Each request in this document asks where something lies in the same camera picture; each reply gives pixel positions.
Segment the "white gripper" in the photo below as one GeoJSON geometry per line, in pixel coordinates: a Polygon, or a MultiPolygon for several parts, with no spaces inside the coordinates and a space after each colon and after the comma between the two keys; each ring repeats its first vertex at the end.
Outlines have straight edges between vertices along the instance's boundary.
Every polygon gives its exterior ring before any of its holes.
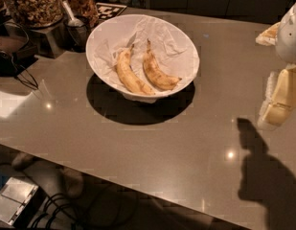
{"type": "Polygon", "coordinates": [[[273,130],[280,127],[296,108],[296,2],[277,22],[256,37],[263,46],[274,46],[288,64],[281,72],[271,72],[267,79],[265,99],[259,112],[258,127],[273,130]]]}

